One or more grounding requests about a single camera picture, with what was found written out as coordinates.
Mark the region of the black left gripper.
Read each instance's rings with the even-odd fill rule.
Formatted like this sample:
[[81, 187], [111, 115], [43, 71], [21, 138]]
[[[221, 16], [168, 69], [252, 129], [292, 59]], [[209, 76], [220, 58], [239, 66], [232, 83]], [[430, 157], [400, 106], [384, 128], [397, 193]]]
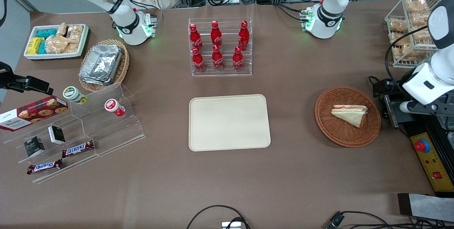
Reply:
[[373, 98], [379, 98], [385, 94], [402, 94], [399, 82], [392, 81], [389, 78], [373, 82], [372, 88]]

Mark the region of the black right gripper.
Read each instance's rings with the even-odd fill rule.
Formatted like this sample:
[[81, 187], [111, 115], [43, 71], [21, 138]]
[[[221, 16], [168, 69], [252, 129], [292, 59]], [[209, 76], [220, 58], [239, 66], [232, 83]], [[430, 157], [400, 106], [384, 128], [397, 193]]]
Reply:
[[[12, 68], [8, 64], [0, 62], [1, 89], [25, 91], [24, 80], [26, 80], [26, 77], [14, 74]], [[29, 91], [36, 91], [49, 96], [54, 92], [54, 89], [50, 87], [48, 82], [33, 76], [27, 76], [27, 89]]]

